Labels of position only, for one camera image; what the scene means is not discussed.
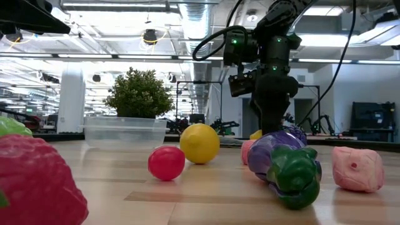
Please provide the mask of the grey folded cloth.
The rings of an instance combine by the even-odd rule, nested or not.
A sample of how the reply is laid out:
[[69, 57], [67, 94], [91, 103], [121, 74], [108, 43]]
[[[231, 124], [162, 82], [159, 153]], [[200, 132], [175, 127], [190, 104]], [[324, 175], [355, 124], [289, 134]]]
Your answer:
[[219, 137], [220, 146], [224, 148], [240, 148], [243, 140], [238, 140], [232, 137]]

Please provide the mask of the white pillar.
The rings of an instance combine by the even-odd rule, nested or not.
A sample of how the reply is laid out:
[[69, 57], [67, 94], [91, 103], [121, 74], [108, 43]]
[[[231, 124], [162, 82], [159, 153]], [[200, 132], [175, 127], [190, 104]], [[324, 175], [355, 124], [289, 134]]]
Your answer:
[[58, 133], [81, 133], [83, 131], [85, 92], [83, 67], [78, 62], [68, 62], [61, 76]]

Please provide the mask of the black background monitor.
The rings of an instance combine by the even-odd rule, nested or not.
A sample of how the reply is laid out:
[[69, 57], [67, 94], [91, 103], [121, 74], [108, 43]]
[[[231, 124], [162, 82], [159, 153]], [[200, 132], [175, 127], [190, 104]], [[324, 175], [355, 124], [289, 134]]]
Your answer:
[[204, 114], [190, 114], [189, 115], [189, 123], [191, 124], [197, 124], [197, 123], [205, 123], [206, 118]]

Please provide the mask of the red toy strawberry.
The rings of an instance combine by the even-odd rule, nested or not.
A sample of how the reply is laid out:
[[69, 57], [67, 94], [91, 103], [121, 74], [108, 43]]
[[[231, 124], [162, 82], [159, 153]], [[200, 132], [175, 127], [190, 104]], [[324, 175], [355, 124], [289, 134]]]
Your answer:
[[45, 140], [0, 137], [0, 225], [82, 225], [88, 202], [71, 168]]

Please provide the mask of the purple toy eggplant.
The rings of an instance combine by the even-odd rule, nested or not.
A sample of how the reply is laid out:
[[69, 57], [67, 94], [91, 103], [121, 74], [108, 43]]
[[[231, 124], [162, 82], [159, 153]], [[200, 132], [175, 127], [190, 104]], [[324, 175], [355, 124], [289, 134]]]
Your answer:
[[319, 196], [322, 168], [318, 152], [286, 131], [266, 134], [249, 148], [247, 165], [284, 206], [302, 209]]

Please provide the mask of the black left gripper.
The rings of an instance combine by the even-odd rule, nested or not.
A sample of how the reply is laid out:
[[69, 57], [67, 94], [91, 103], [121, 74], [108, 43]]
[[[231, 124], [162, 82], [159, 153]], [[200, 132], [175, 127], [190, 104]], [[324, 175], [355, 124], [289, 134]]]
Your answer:
[[[38, 10], [50, 13], [53, 5], [47, 0], [0, 0], [0, 12], [20, 13]], [[0, 14], [0, 28], [8, 28], [11, 25], [36, 34], [68, 34], [71, 30], [68, 25], [46, 13]]]

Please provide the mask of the black and green background robot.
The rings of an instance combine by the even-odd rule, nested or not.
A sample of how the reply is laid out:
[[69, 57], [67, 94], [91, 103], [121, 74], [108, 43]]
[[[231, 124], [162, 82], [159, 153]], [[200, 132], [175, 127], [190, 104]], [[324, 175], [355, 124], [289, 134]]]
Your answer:
[[232, 131], [232, 128], [237, 128], [240, 124], [235, 121], [223, 122], [221, 119], [216, 119], [210, 126], [218, 135], [234, 136], [235, 133]]

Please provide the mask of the purple toy blackberry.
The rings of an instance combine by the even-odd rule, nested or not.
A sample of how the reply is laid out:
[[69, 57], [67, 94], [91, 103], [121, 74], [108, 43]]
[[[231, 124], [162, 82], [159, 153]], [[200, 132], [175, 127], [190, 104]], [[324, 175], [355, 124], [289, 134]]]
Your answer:
[[281, 131], [289, 134], [287, 138], [287, 144], [300, 146], [307, 145], [307, 137], [305, 132], [297, 126], [281, 126]]

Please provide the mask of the green toy starfruit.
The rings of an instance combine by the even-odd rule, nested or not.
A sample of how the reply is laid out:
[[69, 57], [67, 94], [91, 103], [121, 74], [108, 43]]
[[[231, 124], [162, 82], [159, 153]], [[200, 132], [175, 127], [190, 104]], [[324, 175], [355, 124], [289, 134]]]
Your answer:
[[11, 117], [0, 116], [0, 136], [8, 134], [33, 135], [32, 131], [23, 123], [18, 122]]

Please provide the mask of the smooth pink toy fruit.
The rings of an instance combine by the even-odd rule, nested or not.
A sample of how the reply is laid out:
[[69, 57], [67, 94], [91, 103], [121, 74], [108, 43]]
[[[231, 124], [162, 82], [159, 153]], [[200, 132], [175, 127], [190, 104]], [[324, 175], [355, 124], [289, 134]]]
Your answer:
[[248, 152], [251, 148], [251, 146], [254, 144], [256, 140], [255, 139], [250, 139], [246, 140], [242, 143], [241, 146], [241, 161], [244, 165], [248, 164]]

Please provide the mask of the red toy cherry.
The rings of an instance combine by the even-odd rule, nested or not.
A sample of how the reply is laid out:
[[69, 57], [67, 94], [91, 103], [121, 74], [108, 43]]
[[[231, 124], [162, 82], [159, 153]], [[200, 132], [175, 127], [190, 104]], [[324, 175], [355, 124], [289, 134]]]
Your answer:
[[160, 146], [148, 157], [148, 171], [162, 181], [177, 178], [184, 169], [185, 155], [176, 146]]

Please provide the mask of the black aluminium table frame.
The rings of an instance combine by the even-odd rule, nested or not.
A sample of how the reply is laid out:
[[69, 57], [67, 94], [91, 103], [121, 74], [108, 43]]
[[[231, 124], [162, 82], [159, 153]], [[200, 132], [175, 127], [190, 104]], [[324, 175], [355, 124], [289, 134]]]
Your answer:
[[[32, 135], [34, 138], [41, 138], [47, 142], [51, 141], [73, 141], [73, 140], [85, 140], [84, 137], [84, 131], [79, 132], [79, 133], [72, 133], [72, 132], [65, 132], [62, 134], [57, 134], [56, 132], [54, 133], [40, 133], [40, 132], [34, 132], [32, 131]], [[283, 132], [283, 131], [275, 131], [275, 132], [270, 132], [269, 134], [266, 134], [262, 136], [262, 138], [266, 138], [265, 140], [267, 141], [272, 141], [270, 144], [285, 144], [287, 146], [292, 146], [292, 148], [303, 148], [302, 144], [300, 146], [296, 145], [290, 145], [287, 144], [287, 138], [289, 137], [289, 134]], [[178, 135], [171, 136], [168, 134], [165, 135], [164, 138], [164, 143], [165, 142], [175, 142], [179, 143], [180, 137]], [[352, 141], [352, 140], [343, 140], [337, 139], [337, 140], [317, 140], [314, 145], [321, 145], [321, 146], [337, 146], [337, 147], [349, 147], [349, 148], [355, 148], [355, 149], [371, 149], [375, 151], [388, 151], [388, 152], [394, 152], [394, 153], [400, 153], [400, 144], [399, 143], [391, 143], [391, 142], [374, 142], [374, 141]]]

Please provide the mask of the black ceiling-mounted device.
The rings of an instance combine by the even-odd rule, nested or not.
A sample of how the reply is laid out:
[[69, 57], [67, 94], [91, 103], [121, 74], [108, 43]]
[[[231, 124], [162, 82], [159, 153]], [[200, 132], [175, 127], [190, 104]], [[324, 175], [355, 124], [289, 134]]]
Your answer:
[[153, 46], [157, 43], [157, 36], [155, 29], [147, 29], [145, 30], [142, 40], [145, 44]]

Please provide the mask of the bumpy pink toy fruit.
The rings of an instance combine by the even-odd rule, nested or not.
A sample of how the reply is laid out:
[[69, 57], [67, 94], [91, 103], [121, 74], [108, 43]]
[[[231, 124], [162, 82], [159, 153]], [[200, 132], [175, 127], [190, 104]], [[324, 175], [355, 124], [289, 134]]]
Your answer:
[[371, 149], [334, 147], [332, 176], [341, 188], [350, 191], [374, 193], [384, 186], [382, 157]]

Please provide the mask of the large yellow toy lemon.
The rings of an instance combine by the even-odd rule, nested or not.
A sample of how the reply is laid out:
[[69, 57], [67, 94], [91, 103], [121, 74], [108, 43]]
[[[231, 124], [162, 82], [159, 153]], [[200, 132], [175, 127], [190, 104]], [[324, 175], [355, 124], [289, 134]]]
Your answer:
[[188, 161], [194, 164], [207, 164], [218, 155], [220, 140], [211, 126], [198, 123], [184, 130], [179, 145]]

